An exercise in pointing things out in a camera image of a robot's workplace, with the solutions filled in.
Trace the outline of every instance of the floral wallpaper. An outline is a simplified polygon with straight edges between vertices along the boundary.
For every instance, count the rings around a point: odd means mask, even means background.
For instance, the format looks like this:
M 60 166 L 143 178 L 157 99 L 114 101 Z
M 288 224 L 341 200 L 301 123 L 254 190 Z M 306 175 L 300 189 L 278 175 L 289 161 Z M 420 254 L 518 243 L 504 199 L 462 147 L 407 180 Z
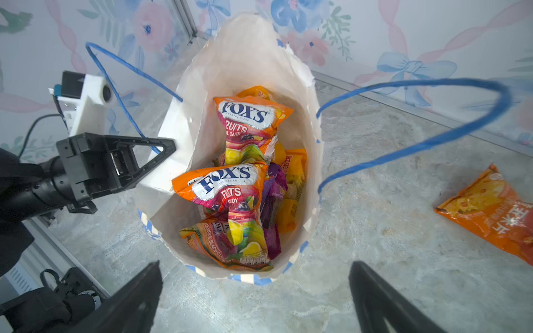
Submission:
M 64 70 L 99 74 L 85 50 L 86 42 L 99 44 L 162 78 L 189 41 L 172 1 L 1 1 L 0 147 L 18 155 L 31 123 L 57 112 L 48 88 L 61 83 Z M 106 58 L 99 57 L 135 117 L 139 103 L 155 87 Z M 107 119 L 109 134 L 130 126 L 118 105 L 109 110 Z M 42 120 L 21 161 L 40 163 L 57 155 L 55 143 L 67 135 L 60 118 Z
M 512 89 L 513 107 L 486 130 L 533 147 L 533 1 L 187 0 L 198 30 L 215 35 L 241 12 L 272 21 L 311 69 L 373 83 L 474 77 Z M 491 93 L 469 88 L 385 88 L 381 94 L 461 122 L 486 112 Z

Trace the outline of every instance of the white paper bag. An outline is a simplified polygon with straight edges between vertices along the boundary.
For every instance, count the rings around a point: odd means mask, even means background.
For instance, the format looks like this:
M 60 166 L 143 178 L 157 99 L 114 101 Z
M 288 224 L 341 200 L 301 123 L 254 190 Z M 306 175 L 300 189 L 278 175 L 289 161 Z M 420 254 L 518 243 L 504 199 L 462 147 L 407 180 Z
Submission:
M 209 257 L 190 249 L 179 231 L 200 222 L 197 205 L 172 190 L 171 180 L 186 171 L 213 166 L 211 160 L 225 144 L 225 130 L 213 97 L 235 96 L 262 85 L 294 113 L 279 127 L 279 142 L 286 149 L 304 147 L 308 155 L 307 184 L 296 214 L 297 229 L 281 235 L 281 254 L 273 270 L 243 274 L 220 267 Z M 317 188 L 321 182 L 322 144 L 314 78 L 308 66 L 283 45 L 272 24 L 254 14 L 228 20 L 193 59 L 176 89 L 183 103 L 174 99 L 159 137 L 171 138 L 177 151 L 159 165 L 136 188 L 136 203 L 161 234 L 170 251 L 199 274 L 266 284 L 292 266 L 308 244 L 318 219 Z

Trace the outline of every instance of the blue and white checkered pattern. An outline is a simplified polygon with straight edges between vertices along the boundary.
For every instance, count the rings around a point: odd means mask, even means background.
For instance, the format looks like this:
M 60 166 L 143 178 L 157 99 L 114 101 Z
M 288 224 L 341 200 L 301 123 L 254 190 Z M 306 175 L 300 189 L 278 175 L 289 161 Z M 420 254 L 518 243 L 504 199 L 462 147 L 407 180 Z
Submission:
M 144 228 L 146 229 L 146 232 L 148 232 L 150 237 L 152 237 L 153 239 L 160 240 L 160 241 L 164 242 L 162 237 L 161 237 L 161 233 L 159 232 L 159 230 L 157 230 L 154 227 L 154 225 L 150 222 L 150 220 L 148 220 L 148 217 L 146 216 L 146 214 L 141 212 L 140 210 L 138 210 L 138 211 L 139 211 L 139 216 L 141 217 L 141 222 L 144 225 Z M 300 253 L 302 253 L 303 250 L 305 250 L 307 245 L 309 245 L 309 242 L 305 241 L 300 246 L 300 250 L 297 251 L 292 256 L 290 256 L 289 262 L 287 263 L 287 266 L 283 270 L 283 274 L 285 274 L 285 272 L 287 272 L 289 270 L 289 268 L 291 268 L 293 266 L 293 263 L 296 261 L 296 259 L 298 259 L 298 257 L 300 256 Z M 198 275 L 201 275 L 201 276 L 205 277 L 205 272 L 202 271 L 201 269 L 199 269 L 198 267 L 187 265 L 187 268 L 192 270 L 193 272 L 196 272 Z M 239 282 L 244 282 L 244 283 L 249 283 L 251 285 L 258 285 L 258 286 L 269 285 L 269 284 L 272 283 L 272 281 L 275 280 L 275 279 L 270 279 L 270 278 L 261 279 L 259 277 L 259 275 L 257 275 L 257 274 L 233 274 L 232 276 L 228 277 L 228 279 L 229 280 L 239 281 Z

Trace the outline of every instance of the gray marble surface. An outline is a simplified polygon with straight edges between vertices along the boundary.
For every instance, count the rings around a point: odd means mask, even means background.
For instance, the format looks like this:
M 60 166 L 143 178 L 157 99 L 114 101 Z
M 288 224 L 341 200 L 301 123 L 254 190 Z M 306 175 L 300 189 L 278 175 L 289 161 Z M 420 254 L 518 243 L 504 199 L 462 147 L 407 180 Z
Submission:
M 190 61 L 182 59 L 169 71 L 169 86 Z M 316 87 L 321 104 L 345 92 Z M 136 120 L 147 136 L 157 135 L 169 101 L 157 92 L 140 106 Z M 367 98 L 349 99 L 322 116 L 323 176 L 445 130 Z M 110 293 L 160 260 L 164 285 L 152 332 L 358 332 L 348 287 L 356 260 L 448 332 L 530 332 L 533 267 L 433 212 L 491 162 L 523 200 L 533 200 L 533 159 L 470 136 L 329 184 L 310 245 L 265 287 L 187 269 L 145 233 L 132 192 L 95 200 L 95 215 L 61 212 L 50 230 Z

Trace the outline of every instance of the black cable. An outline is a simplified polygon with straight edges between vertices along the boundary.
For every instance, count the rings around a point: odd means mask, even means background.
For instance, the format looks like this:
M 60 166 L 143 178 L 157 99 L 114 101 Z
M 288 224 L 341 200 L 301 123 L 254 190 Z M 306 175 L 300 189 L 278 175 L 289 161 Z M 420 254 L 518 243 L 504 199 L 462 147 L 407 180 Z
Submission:
M 48 283 L 46 282 L 46 279 L 44 277 L 44 273 L 50 273 L 54 276 L 54 279 L 55 279 L 55 284 L 56 285 L 60 285 L 61 284 L 61 281 L 59 281 L 59 274 L 57 274 L 55 272 L 55 270 L 50 270 L 50 269 L 46 269 L 44 271 L 42 271 L 39 275 L 39 277 L 41 278 L 41 283 L 43 284 L 43 287 L 45 288 L 50 288 L 50 286 L 48 285 Z
M 42 120 L 44 118 L 48 118 L 48 117 L 61 117 L 61 115 L 59 115 L 57 113 L 54 113 L 53 115 L 44 115 L 44 116 L 40 116 L 39 118 L 35 119 L 34 123 L 30 126 L 30 129 L 28 130 L 28 133 L 26 134 L 26 137 L 24 138 L 24 143 L 22 144 L 22 149 L 20 150 L 19 158 L 24 153 L 24 149 L 26 149 L 26 145 L 28 144 L 28 140 L 30 139 L 31 131 L 33 131 L 33 128 L 35 127 L 35 125 L 37 125 L 37 123 L 40 120 Z
M 54 98 L 55 107 L 57 108 L 59 114 L 61 115 L 61 118 L 63 119 L 65 127 L 67 128 L 67 131 L 68 131 L 67 121 L 65 120 L 65 115 L 63 113 L 63 110 L 61 110 L 61 106 L 59 105 L 58 97 L 56 95 L 52 95 L 52 97 Z

